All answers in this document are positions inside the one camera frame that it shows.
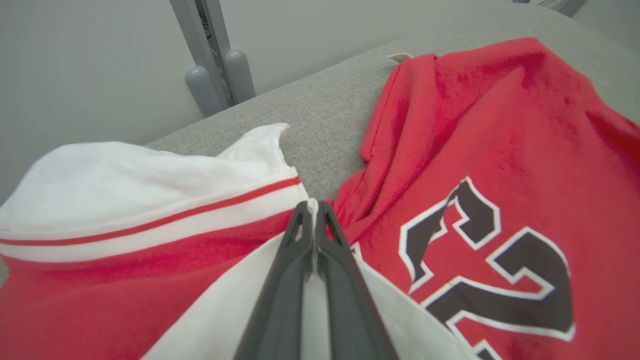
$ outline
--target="clothing tag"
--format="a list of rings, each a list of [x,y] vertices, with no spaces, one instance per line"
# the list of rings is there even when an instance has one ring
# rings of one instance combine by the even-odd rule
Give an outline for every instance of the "clothing tag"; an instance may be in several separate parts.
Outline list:
[[[413,56],[411,56],[411,54],[408,54],[408,53],[396,53],[396,54],[387,55],[387,58],[395,60],[398,64],[400,64],[407,59],[413,58]]]

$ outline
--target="number 2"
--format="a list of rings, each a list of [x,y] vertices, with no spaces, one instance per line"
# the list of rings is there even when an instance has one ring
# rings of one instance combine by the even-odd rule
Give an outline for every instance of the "number 2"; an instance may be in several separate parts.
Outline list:
[[[448,199],[403,226],[406,243],[403,246],[401,237],[401,256],[404,251],[403,260],[413,277],[412,290],[433,276],[422,258],[428,243],[447,232],[442,220],[444,210],[455,200],[462,219],[454,228],[474,250],[500,233],[498,207],[466,178]],[[575,324],[568,263],[555,243],[525,227],[489,255],[486,262],[509,283],[516,284],[528,277],[541,290],[537,293],[507,290],[457,276],[421,305],[464,342],[466,339],[456,327],[463,318],[505,331],[573,339]],[[474,350],[482,359],[499,359],[486,340],[480,341]]]

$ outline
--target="gray couch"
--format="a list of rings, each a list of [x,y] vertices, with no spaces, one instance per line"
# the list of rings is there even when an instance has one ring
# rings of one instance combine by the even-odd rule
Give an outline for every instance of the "gray couch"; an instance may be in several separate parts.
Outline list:
[[[640,120],[640,59],[564,15],[524,4],[488,6],[479,1],[460,9],[447,27],[423,28],[424,33],[258,96],[148,146],[214,156],[255,126],[287,122],[291,129],[281,143],[287,162],[298,169],[310,196],[333,198],[340,184],[362,167],[360,142],[395,65],[386,55],[442,55],[519,37],[540,39],[587,75],[609,106]],[[5,277],[0,263],[0,284]]]

